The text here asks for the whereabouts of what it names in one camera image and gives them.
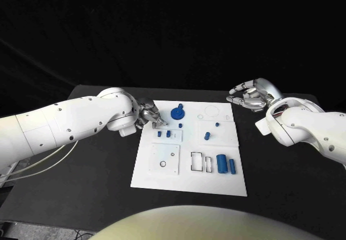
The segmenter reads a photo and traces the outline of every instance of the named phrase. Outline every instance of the black table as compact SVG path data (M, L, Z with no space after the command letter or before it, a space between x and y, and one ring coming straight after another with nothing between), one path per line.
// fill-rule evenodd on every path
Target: black table
M70 99L95 96L103 86L79 85ZM123 87L135 98L226 103L226 91ZM308 94L288 94L317 102ZM262 136L255 122L265 113L231 105L247 197L131 188L141 131L120 137L106 128L79 141L64 161L15 184L0 208L0 220L99 231L152 208L203 205L275 219L325 239L344 238L346 169L305 143L282 146ZM47 160L45 168L71 146ZM35 162L47 153L31 158Z

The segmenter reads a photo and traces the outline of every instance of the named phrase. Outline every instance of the white board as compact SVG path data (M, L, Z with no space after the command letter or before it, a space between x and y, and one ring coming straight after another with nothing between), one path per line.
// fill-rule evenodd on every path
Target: white board
M184 117L181 120L174 120L171 109L180 103ZM154 101L154 104L168 125L152 129L151 124L146 124L142 128L131 187L244 197L246 187L230 103ZM210 132L207 141L204 140L206 132ZM164 150L161 156L155 158L152 146L161 148L161 145L165 145ZM178 150L175 148L178 156L177 152L171 152L171 146L178 146ZM191 152L201 153L201 171L191 170ZM226 155L227 173L223 174L217 173L216 155L218 154ZM158 166L161 161L167 163L171 158L174 158L174 167L177 163L177 174L168 169L165 173L165 166ZM236 174L230 174L229 159L233 159Z

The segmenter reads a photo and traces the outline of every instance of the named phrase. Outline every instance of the robotic hand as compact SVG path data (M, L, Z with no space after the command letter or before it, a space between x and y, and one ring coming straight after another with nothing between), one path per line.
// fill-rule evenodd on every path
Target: robotic hand
M243 98L231 96L243 91ZM286 147L298 142L314 146L319 154L346 164L346 113L324 112L306 99L283 97L263 78L231 88L226 100L252 112L268 107L265 118L255 123L262 135L269 133Z
M57 102L30 112L0 118L0 169L92 135L106 126L123 137L142 129L167 125L154 101L138 100L116 87L96 96Z

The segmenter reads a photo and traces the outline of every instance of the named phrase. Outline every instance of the blue cylinder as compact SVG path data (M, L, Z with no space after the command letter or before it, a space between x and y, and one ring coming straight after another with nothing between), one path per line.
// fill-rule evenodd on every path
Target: blue cylinder
M177 107L171 109L169 116L172 119L180 120L185 115L185 112L182 110L182 104L178 103Z
M204 136L203 136L203 139L204 139L204 140L208 140L208 137L210 137L210 133L206 132L206 133L204 133Z
M224 154L216 155L216 161L217 161L217 173L226 174L229 172L226 155Z
M236 174L236 166L234 166L234 160L229 159L229 167L230 167L230 173Z

